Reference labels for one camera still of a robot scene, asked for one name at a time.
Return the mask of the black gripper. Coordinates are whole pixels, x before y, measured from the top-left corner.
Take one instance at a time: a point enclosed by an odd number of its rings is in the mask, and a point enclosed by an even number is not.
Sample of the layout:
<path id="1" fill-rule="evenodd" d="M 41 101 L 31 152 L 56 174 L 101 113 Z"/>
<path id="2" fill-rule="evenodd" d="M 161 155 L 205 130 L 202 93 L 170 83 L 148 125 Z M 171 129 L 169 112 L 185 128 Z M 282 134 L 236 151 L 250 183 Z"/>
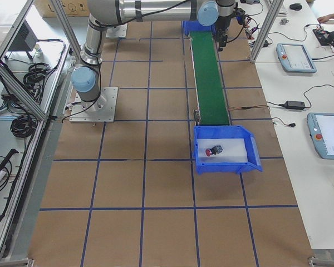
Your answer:
<path id="1" fill-rule="evenodd" d="M 218 42 L 218 51 L 222 52 L 225 47 L 225 42 L 228 39 L 229 24 L 222 23 L 215 25 L 215 40 Z"/>

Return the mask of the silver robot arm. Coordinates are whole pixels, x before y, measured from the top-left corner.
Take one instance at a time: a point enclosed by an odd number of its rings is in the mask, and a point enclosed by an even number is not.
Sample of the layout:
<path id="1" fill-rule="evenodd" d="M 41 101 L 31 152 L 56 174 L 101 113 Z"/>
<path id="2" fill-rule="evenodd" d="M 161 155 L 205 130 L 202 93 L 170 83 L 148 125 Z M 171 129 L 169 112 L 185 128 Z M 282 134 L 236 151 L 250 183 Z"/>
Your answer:
<path id="1" fill-rule="evenodd" d="M 206 112 L 214 104 L 207 98 L 221 92 L 221 81 L 212 41 L 218 50 L 227 44 L 227 30 L 237 16 L 234 1 L 88 1 L 90 16 L 86 42 L 80 52 L 81 66 L 73 71 L 71 83 L 81 100 L 79 114 L 101 121 L 115 113 L 116 101 L 102 88 L 101 53 L 108 30 L 130 22 L 186 21 L 191 37 L 198 107 Z"/>

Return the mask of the person hand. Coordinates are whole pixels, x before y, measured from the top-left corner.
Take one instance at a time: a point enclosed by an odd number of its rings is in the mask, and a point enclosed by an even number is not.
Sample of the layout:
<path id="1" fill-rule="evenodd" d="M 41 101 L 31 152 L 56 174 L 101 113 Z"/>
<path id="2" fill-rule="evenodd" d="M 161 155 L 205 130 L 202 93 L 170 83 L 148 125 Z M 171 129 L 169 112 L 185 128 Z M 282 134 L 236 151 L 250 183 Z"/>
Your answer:
<path id="1" fill-rule="evenodd" d="M 317 18 L 317 20 L 318 20 L 319 23 L 326 23 L 326 22 L 328 22 L 331 19 L 332 19 L 332 15 L 331 14 Z"/>

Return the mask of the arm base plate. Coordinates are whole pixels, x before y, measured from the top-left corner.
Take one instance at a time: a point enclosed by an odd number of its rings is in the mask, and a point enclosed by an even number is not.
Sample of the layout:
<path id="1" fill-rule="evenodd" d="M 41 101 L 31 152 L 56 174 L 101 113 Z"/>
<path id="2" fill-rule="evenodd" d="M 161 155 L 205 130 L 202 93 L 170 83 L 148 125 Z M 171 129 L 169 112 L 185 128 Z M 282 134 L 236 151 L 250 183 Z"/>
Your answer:
<path id="1" fill-rule="evenodd" d="M 88 108 L 91 104 L 81 102 L 80 96 L 76 93 L 75 102 L 80 103 L 73 105 L 69 121 L 71 123 L 114 122 L 117 95 L 117 87 L 103 87 L 100 98 Z"/>
<path id="2" fill-rule="evenodd" d="M 127 25 L 108 27 L 106 31 L 107 39 L 125 39 L 127 35 Z"/>

